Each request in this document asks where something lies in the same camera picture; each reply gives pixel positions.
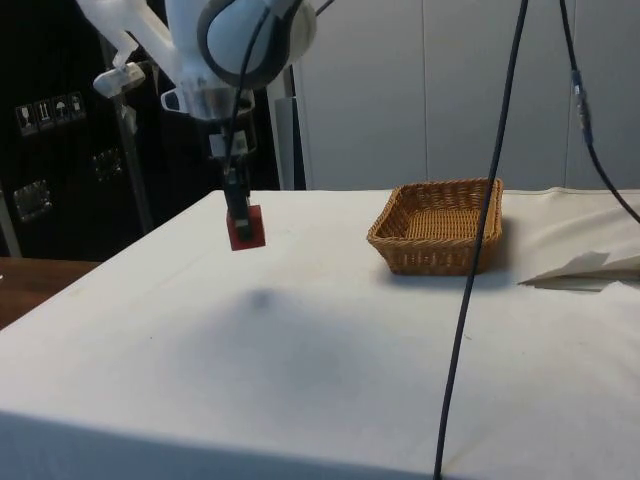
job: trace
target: wire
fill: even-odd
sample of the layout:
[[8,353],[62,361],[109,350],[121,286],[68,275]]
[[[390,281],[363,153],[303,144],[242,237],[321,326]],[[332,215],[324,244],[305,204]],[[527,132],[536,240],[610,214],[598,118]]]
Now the wire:
[[324,4],[320,8],[318,8],[318,10],[316,10],[316,17],[319,17],[320,15],[322,15],[322,13],[331,5],[333,5],[335,1],[336,0],[327,0],[326,2],[324,2]]
[[489,170],[489,178],[487,189],[485,191],[480,220],[478,222],[478,233],[476,235],[475,245],[473,247],[473,263],[471,264],[471,272],[467,277],[467,283],[462,297],[462,305],[460,306],[460,315],[458,317],[458,326],[453,342],[453,351],[451,352],[451,363],[449,365],[449,376],[447,378],[447,386],[445,388],[444,401],[442,404],[442,414],[440,418],[440,430],[438,432],[438,446],[436,450],[436,463],[433,469],[435,480],[442,478],[442,457],[444,454],[444,442],[447,434],[447,421],[449,419],[449,408],[451,407],[451,396],[453,394],[453,385],[456,379],[456,370],[458,368],[458,360],[460,357],[460,346],[462,344],[462,335],[464,333],[464,325],[469,310],[469,301],[473,290],[473,283],[478,272],[478,263],[480,261],[480,252],[482,251],[482,239],[484,238],[484,230],[487,223],[489,213],[489,204],[491,201],[491,193],[493,184],[495,183],[498,173],[498,164],[500,163],[500,154],[502,153],[502,142],[507,127],[507,118],[509,116],[509,104],[511,102],[511,89],[513,87],[513,77],[516,70],[516,61],[518,59],[518,50],[520,48],[520,40],[522,31],[524,30],[524,21],[527,16],[527,8],[529,0],[521,0],[520,13],[518,14],[518,22],[516,24],[515,36],[511,47],[511,57],[509,58],[509,66],[507,69],[507,80],[504,88],[504,96],[502,99],[502,112],[500,113],[500,123],[498,124],[498,133],[496,137],[493,159]]
[[569,50],[569,62],[571,70],[578,70],[578,62],[576,62],[576,52],[573,48],[573,39],[571,38],[571,28],[569,27],[569,15],[567,14],[567,2],[560,0],[560,12],[562,13],[562,25],[564,26],[564,38],[567,41],[567,50]]
[[631,207],[631,205],[629,205],[624,200],[624,198],[622,198],[622,196],[620,195],[620,192],[618,192],[616,187],[613,185],[613,183],[611,182],[611,179],[609,179],[609,176],[604,171],[604,168],[600,163],[600,159],[598,158],[598,154],[596,153],[595,148],[593,148],[593,145],[587,145],[587,149],[589,150],[589,155],[591,156],[591,162],[593,163],[594,168],[598,172],[598,175],[600,175],[602,182],[607,186],[607,188],[609,189],[611,194],[616,198],[616,200],[618,200],[620,205],[622,205],[622,208],[624,208],[627,211],[627,213],[629,213],[629,215],[631,215],[631,217],[633,217],[633,219],[636,222],[640,223],[640,215],[638,215],[638,213]]
[[240,110],[240,103],[242,100],[242,90],[244,88],[244,78],[247,75],[247,69],[249,68],[249,61],[251,60],[251,54],[253,53],[253,47],[258,40],[258,35],[260,34],[260,30],[264,26],[264,23],[267,21],[269,17],[269,9],[267,7],[264,8],[262,15],[260,16],[260,20],[256,24],[256,28],[253,30],[251,35],[251,39],[249,40],[249,45],[247,46],[247,51],[244,54],[244,58],[242,59],[242,67],[240,68],[240,78],[238,79],[238,90],[236,91],[236,96],[233,101],[233,111],[231,113],[231,120],[229,121],[229,132],[227,134],[227,149],[225,152],[225,169],[228,168],[231,162],[231,152],[233,150],[233,142],[235,140],[236,132],[236,122],[238,120],[238,113]]
[[589,111],[589,105],[587,103],[587,96],[582,86],[582,76],[580,74],[580,69],[578,68],[578,62],[576,61],[576,53],[573,45],[573,39],[571,37],[571,27],[569,27],[569,16],[567,15],[567,4],[565,0],[560,0],[560,11],[562,12],[562,26],[564,28],[564,37],[567,42],[567,50],[569,52],[569,62],[571,63],[574,90],[576,96],[578,97],[578,113],[582,121],[582,130],[585,137],[585,143],[587,144],[587,150],[589,151],[589,156],[591,157],[591,163],[593,163],[593,167],[596,169],[596,172],[598,172],[598,175],[600,175],[602,182],[606,185],[606,187],[609,189],[618,203],[620,203],[622,208],[624,208],[636,222],[640,223],[640,215],[638,215],[638,213],[633,208],[631,208],[631,206],[624,200],[624,198],[622,198],[615,185],[613,185],[613,182],[600,163],[600,159],[598,158],[596,149],[593,146],[591,114]]

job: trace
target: white wall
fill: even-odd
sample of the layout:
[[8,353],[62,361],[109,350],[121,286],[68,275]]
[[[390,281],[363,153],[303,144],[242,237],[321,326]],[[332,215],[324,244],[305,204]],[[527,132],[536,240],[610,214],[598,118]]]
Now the white wall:
[[[310,188],[486,175],[519,3],[337,0],[295,67]],[[640,4],[567,4],[601,160],[619,187],[640,187]],[[533,0],[500,169],[508,188],[601,188],[573,103],[558,0]]]

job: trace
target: woven basket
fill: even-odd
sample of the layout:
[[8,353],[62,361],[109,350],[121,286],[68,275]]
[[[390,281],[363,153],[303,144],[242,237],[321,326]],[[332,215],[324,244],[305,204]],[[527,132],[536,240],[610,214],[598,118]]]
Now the woven basket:
[[[400,275],[467,275],[487,179],[418,183],[396,188],[367,240]],[[478,273],[502,236],[502,189],[491,195]]]

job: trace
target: red block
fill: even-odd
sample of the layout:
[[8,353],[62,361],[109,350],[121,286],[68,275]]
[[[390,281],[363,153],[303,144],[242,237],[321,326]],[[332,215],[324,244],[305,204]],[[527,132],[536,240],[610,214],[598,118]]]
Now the red block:
[[262,209],[260,205],[252,205],[249,207],[249,223],[253,237],[248,242],[243,242],[238,238],[238,232],[235,229],[231,215],[227,212],[227,230],[229,230],[229,241],[231,242],[231,250],[248,250],[249,248],[264,247],[267,242],[264,235],[264,224],[262,223]]

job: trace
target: label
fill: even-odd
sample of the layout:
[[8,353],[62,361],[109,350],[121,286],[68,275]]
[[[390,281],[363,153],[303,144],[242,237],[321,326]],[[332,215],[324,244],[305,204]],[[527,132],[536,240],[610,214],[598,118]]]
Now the label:
[[38,133],[38,121],[33,111],[33,105],[16,107],[16,117],[23,137]]
[[84,109],[84,101],[80,92],[73,92],[69,94],[69,112],[72,120],[81,120],[87,117],[87,112]]
[[65,95],[60,95],[53,99],[53,112],[58,125],[67,123],[71,120],[71,112],[69,111],[69,101]]
[[56,126],[53,119],[53,108],[51,108],[51,102],[49,100],[40,100],[33,104],[33,109],[36,111],[36,118],[38,119],[38,125],[40,130],[47,130]]

